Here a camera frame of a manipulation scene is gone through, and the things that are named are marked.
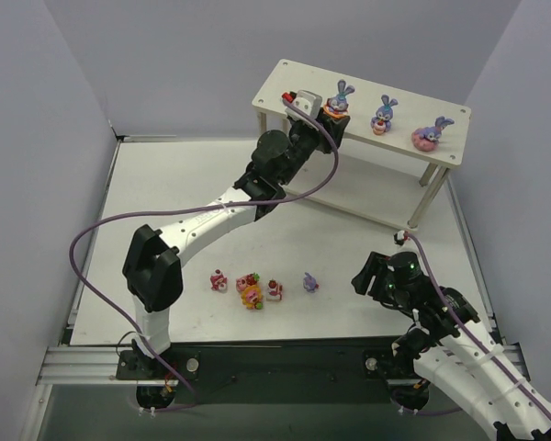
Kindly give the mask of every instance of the tabletop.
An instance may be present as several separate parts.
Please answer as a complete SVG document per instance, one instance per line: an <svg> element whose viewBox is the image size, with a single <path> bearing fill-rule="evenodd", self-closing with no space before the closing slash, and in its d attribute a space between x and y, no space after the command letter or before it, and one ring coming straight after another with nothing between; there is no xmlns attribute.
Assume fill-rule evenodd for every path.
<svg viewBox="0 0 551 441"><path fill-rule="evenodd" d="M469 107L290 60L280 60L277 63L252 104L258 112L285 118L285 108L281 102L284 92L304 89L326 100L337 94L337 82L340 79L355 87L355 92L347 96L351 121L344 138L366 142L447 168L461 165L471 119ZM393 108L392 129L378 136L373 133L370 121L376 110L382 106L381 96L384 94L396 98L399 103ZM410 140L412 132L421 127L432 126L440 116L453 119L455 124L444 130L437 149L430 153L415 149Z"/></svg>
<svg viewBox="0 0 551 441"><path fill-rule="evenodd" d="M107 192L103 217L144 209L206 205L239 178L256 140L122 143ZM440 283L464 293L487 320L472 267L442 189L418 234ZM133 232L180 218L140 218L112 222L98 231L88 278L130 314L134 307L121 268ZM197 254L184 268L184 293L171 309L174 342L280 340L401 335L410 320L354 293L350 281L370 251L394 254L395 230L314 202L277 207ZM221 269L229 289L210 289ZM320 289L302 287L304 272ZM281 302L248 311L234 287L236 277L256 272L284 286ZM89 289L82 293L72 345L113 345L130 325Z"/></svg>

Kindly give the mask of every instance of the shelf top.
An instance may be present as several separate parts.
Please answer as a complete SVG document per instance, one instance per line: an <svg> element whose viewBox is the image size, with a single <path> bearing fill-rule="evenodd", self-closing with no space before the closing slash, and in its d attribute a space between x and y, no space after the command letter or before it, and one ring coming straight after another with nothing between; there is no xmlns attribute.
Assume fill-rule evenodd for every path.
<svg viewBox="0 0 551 441"><path fill-rule="evenodd" d="M280 60L277 63L252 104L259 112L285 118L285 107L281 101L284 92L309 90L326 101L336 95L337 82L340 79L355 87L355 92L347 97L351 121L345 130L345 138L448 168L461 165L471 119L469 107L290 60ZM396 98L399 104L394 107L392 129L378 136L373 133L370 121L376 110L382 106L383 94ZM440 116L453 119L455 124L444 130L436 150L424 153L415 149L410 140L412 132L421 127L432 126L434 120Z"/></svg>

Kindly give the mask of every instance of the toy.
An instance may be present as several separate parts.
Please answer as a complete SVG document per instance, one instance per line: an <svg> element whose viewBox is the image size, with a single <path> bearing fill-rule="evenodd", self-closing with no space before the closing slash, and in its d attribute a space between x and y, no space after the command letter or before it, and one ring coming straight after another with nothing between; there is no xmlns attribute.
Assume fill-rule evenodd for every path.
<svg viewBox="0 0 551 441"><path fill-rule="evenodd" d="M227 290L228 281L229 280L224 277L224 274L222 274L222 271L219 269L215 270L210 276L210 283L212 284L213 291L225 292Z"/></svg>
<svg viewBox="0 0 551 441"><path fill-rule="evenodd" d="M343 118L347 116L347 96L355 91L352 85L347 85L345 80L339 80L337 83L339 93L332 98L327 99L326 104L322 107L324 113L333 118Z"/></svg>
<svg viewBox="0 0 551 441"><path fill-rule="evenodd" d="M241 293L242 304L248 310L261 310L264 307L262 300L264 299L259 285L251 285Z"/></svg>
<svg viewBox="0 0 551 441"><path fill-rule="evenodd" d="M451 124L455 124L455 121L450 118L437 118L434 127L420 128L412 133L412 144L421 152L432 152L437 147L443 129Z"/></svg>
<svg viewBox="0 0 551 441"><path fill-rule="evenodd" d="M259 281L259 275L257 273L251 273L247 276L239 277L237 279L237 290L239 292L245 291L248 287L252 285L257 285Z"/></svg>
<svg viewBox="0 0 551 441"><path fill-rule="evenodd" d="M304 289L308 292L314 292L319 288L319 284L316 283L316 278L309 273L304 273Z"/></svg>
<svg viewBox="0 0 551 441"><path fill-rule="evenodd" d="M284 292L284 287L281 283L270 280L267 284L267 301L282 301L282 293Z"/></svg>
<svg viewBox="0 0 551 441"><path fill-rule="evenodd" d="M384 106L376 110L376 115L371 118L371 127L376 135L383 135L391 129L392 123L390 120L394 118L392 107L398 105L398 100L392 98L390 101L389 96L382 95L382 103L384 103Z"/></svg>

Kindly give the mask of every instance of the bunny ear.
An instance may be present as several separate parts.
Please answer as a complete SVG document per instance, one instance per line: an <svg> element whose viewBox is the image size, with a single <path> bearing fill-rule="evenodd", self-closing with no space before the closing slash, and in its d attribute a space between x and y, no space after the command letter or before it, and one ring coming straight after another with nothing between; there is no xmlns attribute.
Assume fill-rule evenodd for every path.
<svg viewBox="0 0 551 441"><path fill-rule="evenodd" d="M347 82L345 80L339 80L339 83L337 83L337 88L339 89L340 94L343 93L346 85L347 85Z"/></svg>

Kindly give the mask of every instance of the bunny toy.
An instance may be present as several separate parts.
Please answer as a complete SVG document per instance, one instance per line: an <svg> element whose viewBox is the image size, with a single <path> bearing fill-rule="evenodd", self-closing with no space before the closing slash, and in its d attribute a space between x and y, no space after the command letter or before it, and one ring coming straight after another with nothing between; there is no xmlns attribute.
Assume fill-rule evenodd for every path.
<svg viewBox="0 0 551 441"><path fill-rule="evenodd" d="M384 106L380 107L376 111L376 115L371 118L371 127L376 135L382 135L392 127L392 123L389 122L394 118L392 107L398 105L398 100L392 98L390 101L389 96L382 95L382 103L384 103Z"/></svg>
<svg viewBox="0 0 551 441"><path fill-rule="evenodd" d="M349 108L349 103L347 103L347 96L352 94L355 91L355 88L352 85L347 85L345 80L339 80L337 83L337 88L339 93L327 99L326 104L323 106L324 112L333 118L342 118L347 116L347 108Z"/></svg>
<svg viewBox="0 0 551 441"><path fill-rule="evenodd" d="M450 118L437 118L434 127L417 129L412 133L412 144L421 152L432 152L437 147L443 129L451 124L455 124L455 121Z"/></svg>

